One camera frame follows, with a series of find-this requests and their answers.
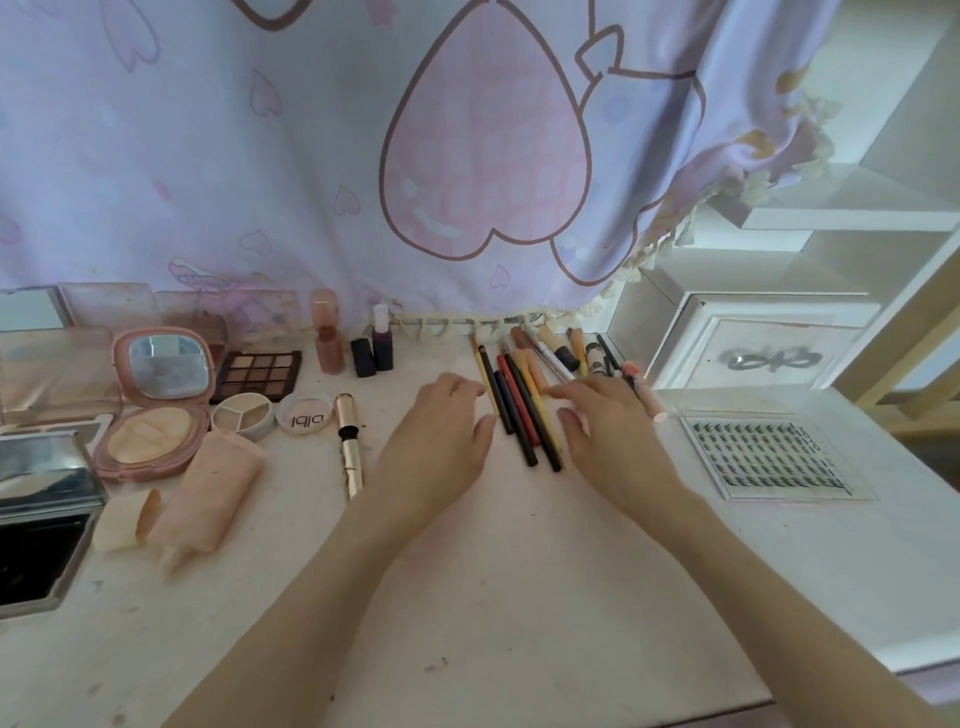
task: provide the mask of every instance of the pink compact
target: pink compact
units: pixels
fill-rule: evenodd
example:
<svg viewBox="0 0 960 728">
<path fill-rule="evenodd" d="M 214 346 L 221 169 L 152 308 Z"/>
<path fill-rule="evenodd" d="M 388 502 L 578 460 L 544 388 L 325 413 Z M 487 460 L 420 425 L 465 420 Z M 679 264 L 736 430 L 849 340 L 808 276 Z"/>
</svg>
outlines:
<svg viewBox="0 0 960 728">
<path fill-rule="evenodd" d="M 210 424 L 204 405 L 216 376 L 206 342 L 188 328 L 143 328 L 113 341 L 126 400 L 139 409 L 114 421 L 97 446 L 97 473 L 143 482 L 186 470 Z"/>
</svg>

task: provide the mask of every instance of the hand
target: hand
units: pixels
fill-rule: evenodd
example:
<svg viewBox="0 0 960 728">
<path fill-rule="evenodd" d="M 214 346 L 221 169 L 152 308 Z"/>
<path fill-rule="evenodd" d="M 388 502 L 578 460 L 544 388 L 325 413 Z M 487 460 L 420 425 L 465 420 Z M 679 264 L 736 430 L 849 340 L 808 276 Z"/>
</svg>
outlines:
<svg viewBox="0 0 960 728">
<path fill-rule="evenodd" d="M 420 388 L 390 436 L 362 496 L 404 536 L 420 533 L 483 471 L 496 425 L 494 415 L 473 423 L 484 392 L 478 381 L 443 373 Z"/>
<path fill-rule="evenodd" d="M 640 400 L 626 382 L 608 376 L 577 379 L 553 387 L 550 395 L 572 401 L 587 417 L 589 435 L 573 410 L 557 413 L 583 476 L 660 540 L 678 511 L 698 497 L 681 482 Z"/>
</svg>

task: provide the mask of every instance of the white cap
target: white cap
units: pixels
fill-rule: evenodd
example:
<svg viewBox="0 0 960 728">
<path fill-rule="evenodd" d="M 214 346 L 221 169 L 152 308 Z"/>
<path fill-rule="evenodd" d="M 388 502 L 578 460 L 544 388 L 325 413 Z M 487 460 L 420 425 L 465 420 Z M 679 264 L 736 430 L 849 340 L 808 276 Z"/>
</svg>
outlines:
<svg viewBox="0 0 960 728">
<path fill-rule="evenodd" d="M 390 330 L 390 307 L 385 303 L 378 303 L 373 307 L 373 330 L 377 333 Z"/>
</svg>

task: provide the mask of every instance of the compact mirror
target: compact mirror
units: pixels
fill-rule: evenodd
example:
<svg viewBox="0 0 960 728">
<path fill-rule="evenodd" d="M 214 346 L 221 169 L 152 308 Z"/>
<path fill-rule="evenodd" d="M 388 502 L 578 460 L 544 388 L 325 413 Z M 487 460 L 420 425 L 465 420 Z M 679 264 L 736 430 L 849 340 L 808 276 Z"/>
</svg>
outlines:
<svg viewBox="0 0 960 728">
<path fill-rule="evenodd" d="M 139 336 L 127 346 L 127 357 L 136 388 L 153 400 L 198 397 L 210 384 L 204 348 L 190 336 Z"/>
</svg>

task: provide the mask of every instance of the white desk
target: white desk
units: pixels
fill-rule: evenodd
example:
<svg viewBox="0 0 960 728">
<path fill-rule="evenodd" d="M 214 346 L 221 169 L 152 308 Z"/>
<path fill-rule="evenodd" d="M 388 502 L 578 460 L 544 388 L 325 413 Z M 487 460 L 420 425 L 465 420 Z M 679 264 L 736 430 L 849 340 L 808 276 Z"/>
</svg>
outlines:
<svg viewBox="0 0 960 728">
<path fill-rule="evenodd" d="M 398 336 L 397 369 L 362 381 L 321 376 L 303 349 L 298 388 L 357 398 L 368 468 L 421 384 L 476 376 L 460 337 Z M 960 658 L 960 497 L 834 392 L 812 404 L 877 501 L 729 504 L 679 423 L 660 436 L 687 485 L 887 666 Z M 220 552 L 166 584 L 150 551 L 91 554 L 56 612 L 0 622 L 0 728 L 156 728 L 217 664 L 346 505 L 333 428 L 261 443 L 269 469 Z M 387 574 L 324 728 L 640 727 L 767 698 L 672 559 L 498 429 L 480 482 Z"/>
</svg>

